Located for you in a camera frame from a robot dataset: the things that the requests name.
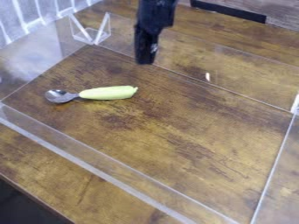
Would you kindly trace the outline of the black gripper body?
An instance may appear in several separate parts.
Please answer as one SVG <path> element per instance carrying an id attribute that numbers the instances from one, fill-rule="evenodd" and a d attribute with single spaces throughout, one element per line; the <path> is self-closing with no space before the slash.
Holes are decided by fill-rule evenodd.
<path id="1" fill-rule="evenodd" d="M 178 0 L 138 0 L 136 24 L 150 35 L 173 25 Z"/>

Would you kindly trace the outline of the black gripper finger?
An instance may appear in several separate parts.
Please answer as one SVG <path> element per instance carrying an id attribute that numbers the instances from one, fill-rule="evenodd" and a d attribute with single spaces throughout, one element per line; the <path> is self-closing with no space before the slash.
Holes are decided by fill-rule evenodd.
<path id="1" fill-rule="evenodd" d="M 134 27 L 134 62 L 152 65 L 157 52 L 158 36 L 148 33 L 138 25 Z"/>

